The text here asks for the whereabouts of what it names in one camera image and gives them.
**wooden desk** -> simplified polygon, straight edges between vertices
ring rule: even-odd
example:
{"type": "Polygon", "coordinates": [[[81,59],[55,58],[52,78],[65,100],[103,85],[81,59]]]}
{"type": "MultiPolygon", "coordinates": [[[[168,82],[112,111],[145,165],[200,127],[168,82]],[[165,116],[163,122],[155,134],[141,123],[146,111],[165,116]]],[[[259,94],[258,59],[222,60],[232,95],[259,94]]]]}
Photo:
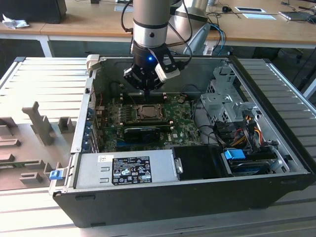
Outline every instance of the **wooden desk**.
{"type": "MultiPolygon", "coordinates": [[[[234,12],[234,7],[259,7],[267,14],[278,14],[279,11],[291,11],[288,6],[281,5],[281,0],[220,0],[228,4],[234,12]]],[[[293,6],[311,7],[313,4],[291,0],[293,6]]],[[[116,41],[129,42],[130,34],[123,31],[120,25],[121,12],[115,12],[115,3],[100,2],[90,4],[89,0],[66,0],[67,16],[61,24],[30,23],[31,27],[11,30],[0,25],[0,38],[39,40],[44,54],[53,56],[50,40],[75,41],[116,41]]],[[[209,7],[208,11],[221,13],[222,5],[209,7]]],[[[316,26],[307,22],[287,22],[280,15],[274,15],[276,20],[246,19],[239,14],[221,14],[219,24],[227,35],[226,45],[265,46],[289,48],[314,48],[316,46],[316,26]]],[[[210,15],[215,23],[216,18],[210,15]]],[[[124,16],[127,27],[132,27],[132,13],[124,16]]],[[[207,43],[213,45],[219,38],[217,31],[212,31],[207,37],[207,43]]]]}
{"type": "Polygon", "coordinates": [[[41,29],[45,23],[33,22],[29,27],[11,29],[0,23],[0,34],[28,34],[28,35],[40,35],[41,29]]]}
{"type": "MultiPolygon", "coordinates": [[[[292,11],[291,7],[281,5],[280,0],[220,0],[220,3],[229,4],[230,8],[235,13],[240,13],[235,9],[235,6],[240,7],[256,7],[262,8],[267,13],[273,14],[276,20],[260,20],[260,19],[247,19],[242,14],[238,14],[241,17],[239,19],[235,14],[221,14],[218,19],[220,27],[225,31],[227,35],[228,45],[242,45],[252,46],[256,43],[262,44],[302,44],[316,46],[316,25],[308,22],[293,22],[287,21],[281,15],[279,11],[292,11]]],[[[291,0],[292,6],[305,6],[311,7],[312,4],[304,1],[291,0]]],[[[222,12],[222,5],[209,7],[208,11],[222,12]]],[[[216,18],[210,15],[210,19],[216,23],[216,18]]],[[[208,40],[217,40],[218,35],[214,37],[213,34],[209,34],[208,40]]]]}

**green motherboard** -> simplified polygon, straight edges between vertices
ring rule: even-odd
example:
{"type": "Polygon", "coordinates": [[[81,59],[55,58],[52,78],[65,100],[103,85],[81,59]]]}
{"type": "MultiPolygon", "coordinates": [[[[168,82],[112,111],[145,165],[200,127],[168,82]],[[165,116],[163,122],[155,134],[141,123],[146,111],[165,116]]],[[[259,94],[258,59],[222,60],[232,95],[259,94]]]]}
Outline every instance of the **green motherboard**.
{"type": "Polygon", "coordinates": [[[101,152],[163,150],[202,144],[191,119],[190,101],[184,95],[168,96],[164,103],[159,104],[135,103],[132,97],[131,101],[133,103],[124,104],[115,98],[105,105],[99,126],[101,152]],[[130,144],[124,140],[124,131],[131,126],[157,127],[162,132],[158,141],[130,144]]]}

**blue tab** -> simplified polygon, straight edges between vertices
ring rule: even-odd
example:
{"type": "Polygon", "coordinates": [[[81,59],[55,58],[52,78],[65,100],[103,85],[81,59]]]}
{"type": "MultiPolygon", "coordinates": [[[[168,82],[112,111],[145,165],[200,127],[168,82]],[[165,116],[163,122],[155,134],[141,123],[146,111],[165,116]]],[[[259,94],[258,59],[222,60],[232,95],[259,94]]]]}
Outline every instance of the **blue tab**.
{"type": "Polygon", "coordinates": [[[49,174],[49,179],[50,180],[61,180],[63,179],[63,171],[62,170],[53,170],[50,174],[49,174]]]}
{"type": "Polygon", "coordinates": [[[245,159],[245,154],[242,150],[231,149],[224,152],[226,159],[245,159]]]}

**black computer case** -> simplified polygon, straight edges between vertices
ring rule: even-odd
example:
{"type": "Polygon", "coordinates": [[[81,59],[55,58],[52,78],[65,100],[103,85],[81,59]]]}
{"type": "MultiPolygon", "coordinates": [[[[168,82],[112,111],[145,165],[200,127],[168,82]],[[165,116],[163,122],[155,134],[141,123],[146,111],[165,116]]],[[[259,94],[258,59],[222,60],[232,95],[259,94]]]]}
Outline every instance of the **black computer case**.
{"type": "Polygon", "coordinates": [[[0,0],[2,14],[15,20],[59,24],[66,15],[65,0],[0,0]]]}

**warning label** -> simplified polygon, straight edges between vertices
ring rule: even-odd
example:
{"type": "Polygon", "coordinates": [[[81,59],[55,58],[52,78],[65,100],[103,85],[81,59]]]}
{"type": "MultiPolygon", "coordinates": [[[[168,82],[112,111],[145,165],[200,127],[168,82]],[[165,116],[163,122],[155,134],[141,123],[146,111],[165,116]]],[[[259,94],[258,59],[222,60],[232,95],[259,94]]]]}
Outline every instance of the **warning label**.
{"type": "Polygon", "coordinates": [[[114,158],[112,184],[143,184],[152,182],[149,157],[114,158]]]}

